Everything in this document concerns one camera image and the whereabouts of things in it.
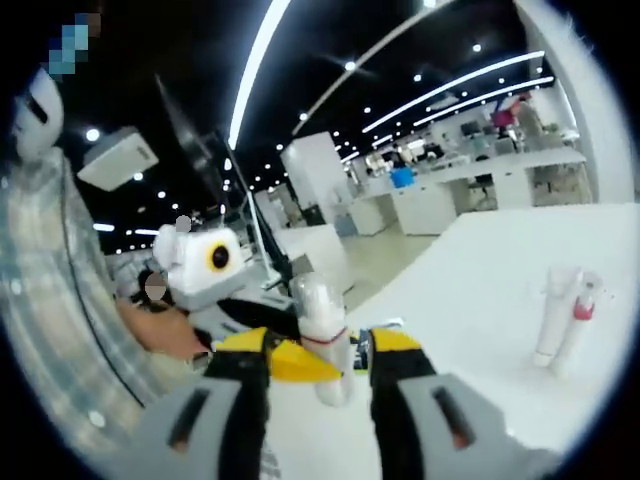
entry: cable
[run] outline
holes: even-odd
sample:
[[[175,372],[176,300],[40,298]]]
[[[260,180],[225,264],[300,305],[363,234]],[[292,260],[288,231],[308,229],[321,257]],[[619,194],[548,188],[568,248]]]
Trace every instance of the cable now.
[[[124,379],[122,378],[122,376],[120,376],[120,374],[118,373],[118,370],[116,369],[115,365],[113,365],[113,363],[111,362],[111,359],[109,358],[109,356],[107,355],[106,350],[104,349],[104,346],[102,345],[102,343],[100,342],[100,339],[98,338],[98,334],[96,333],[96,329],[93,325],[93,323],[91,322],[91,317],[89,315],[89,311],[87,309],[87,306],[84,303],[84,300],[82,299],[82,294],[80,292],[80,283],[78,282],[78,277],[76,275],[76,270],[75,270],[75,266],[73,265],[73,261],[71,259],[71,248],[69,247],[69,235],[67,232],[67,185],[66,185],[66,174],[67,174],[67,162],[66,160],[63,158],[63,162],[62,162],[62,185],[60,188],[60,192],[62,194],[62,199],[60,201],[60,205],[61,205],[61,219],[62,219],[62,236],[64,237],[64,247],[67,253],[67,260],[69,262],[69,268],[71,269],[71,277],[73,279],[73,286],[74,289],[76,291],[76,295],[78,297],[78,302],[80,302],[80,308],[82,309],[82,313],[84,314],[84,317],[87,321],[87,325],[89,325],[89,330],[91,330],[91,333],[93,335],[93,338],[96,341],[96,344],[98,345],[98,348],[100,349],[100,352],[102,353],[102,356],[104,357],[104,359],[106,360],[107,364],[109,365],[109,368],[111,368],[111,370],[113,371],[113,373],[115,374],[115,376],[118,378],[118,380],[120,381],[120,383],[122,384],[122,386],[127,390],[127,392],[129,392],[129,394],[131,395],[131,397],[133,397],[133,399],[142,407],[145,408],[144,403],[140,400],[140,398],[138,398],[138,396],[133,392],[133,390],[131,390],[131,387],[129,387],[129,385],[127,385],[127,383],[124,381]]]

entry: blue container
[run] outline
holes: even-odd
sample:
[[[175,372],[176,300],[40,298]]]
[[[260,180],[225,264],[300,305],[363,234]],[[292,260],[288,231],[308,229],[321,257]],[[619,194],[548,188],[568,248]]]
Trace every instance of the blue container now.
[[[391,172],[391,181],[396,188],[408,187],[413,185],[413,172],[409,167],[398,168]]]

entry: yellow eye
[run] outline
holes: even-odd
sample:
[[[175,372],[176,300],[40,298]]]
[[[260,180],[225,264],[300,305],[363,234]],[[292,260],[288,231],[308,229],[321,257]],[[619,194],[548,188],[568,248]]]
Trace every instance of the yellow eye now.
[[[207,266],[213,272],[222,272],[229,266],[229,249],[224,243],[214,243],[207,253]]]

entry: black ceiling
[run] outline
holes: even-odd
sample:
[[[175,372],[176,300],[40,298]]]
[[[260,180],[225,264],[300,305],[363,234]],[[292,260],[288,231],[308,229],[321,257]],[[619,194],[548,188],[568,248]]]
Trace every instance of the black ceiling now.
[[[90,126],[105,133],[136,126],[160,158],[143,182],[104,193],[81,185],[96,222],[116,226],[101,235],[105,250],[128,248],[127,229],[158,228],[179,212],[211,201],[197,184],[179,147],[154,81],[158,74],[201,135],[228,133],[238,85],[270,0],[136,0],[105,3],[102,31],[88,61],[61,85],[67,111],[63,141],[78,168]],[[238,143],[247,178],[257,189],[284,180],[278,143],[292,140],[298,115],[393,28],[422,7],[421,0],[292,0],[267,50],[249,99]],[[482,45],[480,53],[472,46]],[[302,128],[299,136],[341,132],[361,152],[374,134],[396,131],[396,119],[370,134],[362,129],[382,115],[461,74],[525,53],[524,31],[508,0],[457,0],[405,32],[355,72]],[[423,80],[413,81],[420,73]],[[466,84],[469,98],[529,79],[526,65],[509,67]],[[364,114],[369,106],[372,113]],[[423,107],[397,120],[408,130]],[[270,163],[272,168],[265,170]],[[164,190],[167,197],[157,198]],[[138,213],[145,207],[144,213]],[[135,238],[136,245],[149,239]]]

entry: white bottle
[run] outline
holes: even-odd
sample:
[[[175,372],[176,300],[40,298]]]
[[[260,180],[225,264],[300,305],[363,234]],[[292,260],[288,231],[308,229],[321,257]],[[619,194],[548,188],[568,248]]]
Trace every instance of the white bottle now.
[[[547,275],[544,319],[533,363],[547,367],[558,352],[565,332],[573,319],[573,307],[582,281],[582,270],[577,267],[556,266]]]
[[[315,384],[318,398],[332,407],[345,405],[353,393],[354,353],[342,297],[317,273],[296,277],[292,293],[302,346],[342,372],[340,380]]]
[[[595,273],[585,273],[578,297],[574,301],[573,319],[569,324],[558,353],[549,368],[558,377],[566,377],[572,357],[589,331],[595,311],[596,300],[602,291],[602,280]]]

